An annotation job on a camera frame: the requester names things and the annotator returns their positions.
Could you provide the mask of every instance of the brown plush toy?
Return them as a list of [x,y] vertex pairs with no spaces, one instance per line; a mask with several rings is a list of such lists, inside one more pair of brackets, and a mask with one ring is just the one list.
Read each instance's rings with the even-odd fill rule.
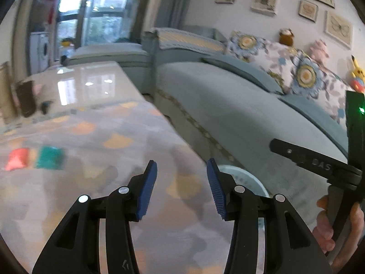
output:
[[294,34],[292,33],[292,30],[290,29],[281,29],[280,30],[280,44],[284,44],[287,46],[293,46],[294,44]]

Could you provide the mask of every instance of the finger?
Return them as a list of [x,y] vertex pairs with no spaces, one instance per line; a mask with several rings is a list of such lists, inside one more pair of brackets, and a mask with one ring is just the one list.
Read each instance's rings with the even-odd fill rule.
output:
[[359,203],[355,203],[350,212],[351,232],[346,240],[344,247],[340,250],[337,257],[333,260],[332,270],[337,273],[350,260],[357,249],[357,244],[364,229],[364,212]]
[[314,238],[317,240],[323,253],[331,251],[335,247],[335,242],[332,239],[326,240],[323,237],[323,235],[318,231],[317,227],[314,228],[312,234],[313,234]]
[[330,240],[332,238],[333,228],[328,220],[327,212],[325,210],[321,211],[317,216],[317,229],[326,240]]
[[327,210],[327,207],[328,207],[328,195],[326,196],[323,196],[322,198],[320,198],[318,201],[317,201],[317,206],[319,208],[322,208],[324,210]]

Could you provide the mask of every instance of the silver screw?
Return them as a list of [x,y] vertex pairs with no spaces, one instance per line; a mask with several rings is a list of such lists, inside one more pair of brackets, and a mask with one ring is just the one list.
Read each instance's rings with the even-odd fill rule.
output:
[[234,190],[236,192],[245,192],[245,188],[243,186],[235,186]]
[[283,195],[276,195],[275,199],[279,202],[284,202],[285,201],[285,197]]
[[82,195],[78,198],[78,201],[80,203],[85,203],[87,200],[89,199],[89,197],[87,195]]
[[118,190],[118,192],[119,192],[120,194],[127,194],[127,193],[129,192],[129,188],[128,188],[128,187],[126,187],[126,186],[122,186],[122,187]]

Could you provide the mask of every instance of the red packet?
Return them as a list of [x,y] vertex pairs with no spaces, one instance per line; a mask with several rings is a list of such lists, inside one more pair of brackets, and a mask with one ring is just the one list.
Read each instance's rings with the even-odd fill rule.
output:
[[15,169],[23,169],[28,166],[29,148],[18,148],[13,150],[9,154],[8,164],[6,165],[6,171],[12,171]]

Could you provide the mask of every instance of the gray curtain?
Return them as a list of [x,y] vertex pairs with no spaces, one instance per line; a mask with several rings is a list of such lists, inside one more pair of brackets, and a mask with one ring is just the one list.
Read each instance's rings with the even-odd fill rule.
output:
[[185,19],[190,0],[161,0],[156,27],[179,29]]

